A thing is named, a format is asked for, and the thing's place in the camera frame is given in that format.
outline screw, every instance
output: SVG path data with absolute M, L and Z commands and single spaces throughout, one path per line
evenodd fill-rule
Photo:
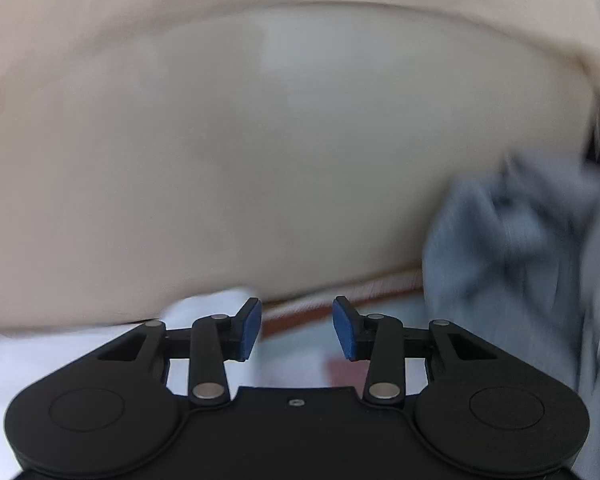
M 224 394 L 224 386 L 218 383 L 200 383 L 193 387 L 192 393 L 199 399 L 217 399 Z
M 400 395 L 400 387 L 393 383 L 376 383 L 369 387 L 369 393 L 376 399 L 393 399 Z

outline beige surface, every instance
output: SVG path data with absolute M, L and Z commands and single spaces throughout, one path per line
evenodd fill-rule
M 220 1 L 0 0 L 0 327 L 391 269 L 456 172 L 582 147 L 600 0 Z

